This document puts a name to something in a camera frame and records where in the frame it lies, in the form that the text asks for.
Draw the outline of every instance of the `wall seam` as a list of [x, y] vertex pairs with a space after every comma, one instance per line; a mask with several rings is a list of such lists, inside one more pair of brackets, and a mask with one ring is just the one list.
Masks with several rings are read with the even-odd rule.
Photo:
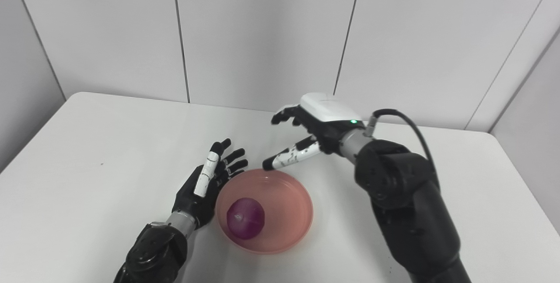
[[186, 76], [186, 61], [185, 61], [185, 47], [182, 41], [182, 28], [181, 28], [181, 16], [179, 12], [179, 0], [175, 0], [175, 12], [177, 14], [177, 26], [178, 26], [178, 39], [181, 44], [181, 56], [182, 56], [182, 71], [185, 76], [185, 87], [186, 87], [186, 102], [190, 103], [190, 92], [189, 92], [189, 80]]
[[336, 81], [334, 82], [334, 90], [332, 90], [332, 95], [336, 93], [336, 87], [338, 86], [338, 79], [340, 78], [340, 72], [342, 70], [342, 62], [344, 61], [344, 53], [346, 52], [346, 45], [348, 44], [348, 36], [350, 35], [350, 27], [352, 26], [352, 20], [354, 19], [354, 11], [356, 10], [356, 2], [352, 5], [352, 12], [350, 13], [350, 21], [348, 22], [348, 29], [346, 30], [346, 38], [344, 38], [344, 46], [342, 47], [342, 56], [340, 57], [340, 64], [338, 65], [338, 72], [336, 73]]
[[48, 56], [48, 54], [46, 54], [45, 46], [42, 43], [41, 36], [39, 36], [39, 32], [37, 31], [37, 28], [35, 27], [35, 23], [33, 21], [32, 15], [29, 13], [28, 5], [25, 3], [25, 0], [21, 0], [21, 3], [24, 6], [25, 12], [26, 12], [26, 14], [29, 18], [31, 26], [33, 27], [33, 32], [35, 33], [35, 36], [38, 40], [38, 44], [41, 46], [42, 53], [45, 56], [46, 63], [48, 63], [48, 65], [49, 65], [50, 72], [52, 73], [52, 76], [54, 77], [54, 81], [56, 82], [56, 85], [58, 86], [58, 90], [60, 91], [60, 94], [62, 95], [62, 98], [64, 99], [64, 101], [66, 101], [66, 95], [64, 95], [64, 91], [62, 90], [62, 86], [60, 85], [60, 81], [58, 80], [58, 77], [56, 76], [56, 73], [54, 72], [53, 65], [52, 65], [52, 63], [50, 63], [49, 56]]
[[515, 40], [514, 45], [512, 46], [512, 48], [510, 49], [510, 52], [508, 52], [506, 58], [504, 59], [504, 61], [502, 62], [502, 65], [500, 66], [500, 68], [498, 69], [498, 72], [494, 75], [494, 78], [492, 79], [492, 82], [490, 83], [490, 85], [488, 86], [488, 88], [486, 89], [486, 92], [484, 92], [484, 95], [482, 96], [482, 99], [480, 100], [480, 102], [478, 103], [478, 105], [476, 106], [476, 108], [474, 109], [474, 112], [472, 112], [472, 115], [470, 116], [469, 121], [466, 123], [465, 127], [463, 128], [464, 130], [466, 130], [466, 128], [468, 128], [470, 122], [473, 120], [474, 115], [476, 115], [476, 112], [478, 111], [478, 109], [480, 108], [480, 106], [482, 105], [482, 102], [484, 102], [484, 99], [486, 98], [486, 96], [488, 95], [488, 92], [490, 92], [490, 89], [492, 88], [492, 85], [494, 84], [494, 82], [496, 82], [496, 79], [498, 78], [498, 76], [500, 75], [500, 73], [502, 72], [502, 69], [504, 68], [506, 62], [508, 62], [510, 55], [512, 54], [512, 52], [514, 51], [515, 47], [518, 45], [519, 40], [521, 39], [521, 37], [523, 36], [525, 30], [527, 29], [527, 26], [530, 24], [533, 16], [535, 16], [537, 10], [540, 7], [540, 4], [543, 2], [543, 0], [539, 0], [539, 2], [537, 3], [535, 9], [533, 10], [533, 12], [531, 13], [531, 16], [529, 16], [526, 24], [523, 26], [523, 29], [521, 30], [518, 38]]
[[504, 109], [502, 109], [502, 112], [500, 112], [500, 115], [498, 116], [498, 118], [496, 118], [496, 120], [494, 121], [494, 123], [490, 127], [490, 130], [488, 130], [488, 133], [490, 133], [494, 130], [494, 127], [496, 127], [496, 124], [498, 124], [498, 122], [500, 121], [502, 116], [504, 116], [504, 113], [506, 113], [506, 110], [510, 107], [510, 105], [515, 100], [518, 93], [521, 91], [521, 89], [523, 88], [523, 86], [525, 85], [527, 80], [530, 78], [530, 76], [532, 75], [532, 73], [534, 72], [536, 67], [539, 65], [540, 60], [542, 60], [544, 55], [546, 54], [546, 52], [548, 52], [548, 49], [550, 49], [550, 46], [552, 45], [554, 40], [556, 40], [556, 38], [558, 37], [558, 34], [560, 34], [560, 28], [558, 28], [556, 30], [556, 32], [552, 36], [552, 39], [548, 42], [548, 44], [546, 44], [546, 47], [544, 47], [544, 50], [541, 52], [541, 54], [539, 55], [539, 57], [537, 58], [537, 60], [533, 64], [533, 66], [531, 66], [531, 69], [529, 70], [527, 75], [523, 78], [523, 81], [519, 84], [518, 88], [515, 90], [514, 94], [511, 96], [510, 100], [508, 100], [506, 106], [504, 107]]

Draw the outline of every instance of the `white wall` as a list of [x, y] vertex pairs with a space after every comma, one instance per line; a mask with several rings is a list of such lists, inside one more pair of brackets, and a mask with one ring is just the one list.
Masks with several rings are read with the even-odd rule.
[[186, 101], [175, 0], [25, 0], [66, 97]]
[[[422, 125], [465, 128], [539, 2], [358, 0], [336, 95], [364, 118], [387, 107]], [[540, 46], [522, 62], [527, 70], [560, 24], [557, 2], [554, 26], [534, 33]]]
[[[364, 118], [392, 107], [488, 131], [560, 26], [558, 1], [357, 0], [336, 95]], [[354, 0], [26, 2], [66, 95], [275, 111], [335, 91]]]
[[560, 232], [559, 90], [560, 36], [556, 35], [492, 134]]
[[191, 102], [276, 111], [332, 93], [354, 0], [178, 0]]
[[0, 0], [0, 171], [62, 105], [21, 0]]

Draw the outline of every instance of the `black arm joint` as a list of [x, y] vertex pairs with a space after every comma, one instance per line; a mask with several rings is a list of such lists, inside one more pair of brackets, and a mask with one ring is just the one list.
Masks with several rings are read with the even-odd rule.
[[436, 277], [459, 260], [459, 235], [434, 183], [424, 183], [406, 207], [386, 210], [373, 200], [372, 207], [392, 256], [411, 275]]
[[405, 207], [426, 181], [438, 185], [430, 162], [406, 147], [386, 140], [373, 140], [356, 157], [356, 183], [384, 209]]
[[135, 283], [172, 283], [186, 253], [187, 241], [180, 231], [148, 224], [126, 255], [125, 275]]

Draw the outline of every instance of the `black cable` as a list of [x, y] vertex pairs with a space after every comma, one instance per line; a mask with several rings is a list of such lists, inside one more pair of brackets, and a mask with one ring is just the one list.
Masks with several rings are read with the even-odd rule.
[[412, 121], [412, 119], [408, 118], [405, 114], [403, 114], [402, 112], [396, 109], [379, 109], [374, 111], [375, 118], [378, 119], [382, 115], [394, 115], [400, 117], [402, 120], [404, 120], [404, 122], [406, 122], [412, 128], [412, 130], [414, 130], [414, 133], [416, 133], [418, 140], [420, 140], [420, 144], [422, 144], [422, 149], [424, 149], [424, 154], [426, 154], [426, 158], [428, 159], [428, 162], [432, 164], [432, 169], [434, 170], [434, 173], [437, 176], [438, 173], [436, 172], [436, 165], [434, 164], [434, 159], [432, 159], [432, 153], [430, 153], [428, 144], [426, 144], [426, 140], [424, 139], [424, 136], [422, 136], [422, 132], [420, 132], [420, 129], [418, 129], [414, 121]]

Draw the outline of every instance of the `robot finger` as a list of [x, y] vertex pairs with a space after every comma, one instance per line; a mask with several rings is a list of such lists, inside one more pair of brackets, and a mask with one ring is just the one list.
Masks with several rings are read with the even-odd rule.
[[280, 122], [288, 121], [291, 117], [294, 116], [294, 113], [296, 112], [298, 107], [299, 105], [286, 105], [280, 108], [280, 110], [278, 110], [278, 112], [276, 112], [276, 114], [272, 116], [272, 120], [270, 121], [270, 123], [279, 124]]
[[236, 171], [236, 172], [234, 172], [233, 174], [230, 175], [230, 180], [231, 180], [231, 178], [237, 176], [238, 174], [240, 174], [240, 173], [242, 173], [242, 172], [244, 172], [244, 170], [242, 170], [242, 169], [241, 169], [241, 170], [238, 170], [238, 171]]
[[226, 138], [225, 140], [222, 141], [222, 147], [224, 148], [224, 150], [226, 150], [228, 147], [230, 147], [231, 145], [231, 139], [230, 138]]
[[[224, 143], [231, 144], [231, 140], [226, 139]], [[204, 162], [204, 166], [202, 167], [202, 171], [198, 176], [198, 181], [196, 182], [196, 186], [194, 187], [194, 194], [204, 198], [206, 196], [206, 190], [208, 189], [208, 184], [210, 180], [216, 173], [216, 167], [220, 162], [220, 157], [224, 153], [224, 146], [221, 142], [214, 142], [212, 147], [210, 148], [210, 152], [208, 152], [208, 156], [206, 156], [206, 161]]]
[[216, 178], [224, 172], [224, 169], [226, 169], [226, 164], [224, 164], [223, 161], [219, 162], [216, 166], [216, 170], [214, 170], [214, 175], [216, 176]]
[[224, 157], [223, 162], [225, 165], [231, 164], [235, 159], [242, 157], [245, 154], [244, 149], [234, 150], [230, 155]]
[[218, 187], [218, 190], [221, 190], [222, 187], [224, 187], [224, 185], [226, 184], [226, 182], [228, 182], [230, 180], [230, 175], [228, 174], [227, 171], [222, 171], [222, 173], [220, 175], [216, 176], [215, 180], [215, 184]]
[[320, 153], [321, 147], [319, 142], [316, 141], [314, 136], [308, 136], [296, 143], [290, 149], [285, 149], [282, 152], [262, 161], [262, 168], [264, 170], [279, 169], [304, 161]]
[[228, 173], [228, 175], [231, 175], [232, 173], [235, 173], [239, 169], [241, 169], [243, 167], [247, 167], [248, 164], [249, 164], [249, 162], [246, 159], [240, 160], [236, 163], [233, 163], [230, 167], [228, 167], [226, 169], [226, 172]]
[[193, 172], [190, 174], [188, 179], [182, 185], [181, 189], [177, 192], [177, 196], [185, 196], [185, 195], [192, 194], [196, 182], [198, 181], [198, 176], [200, 176], [200, 172], [202, 172], [202, 165], [199, 165], [193, 170]]

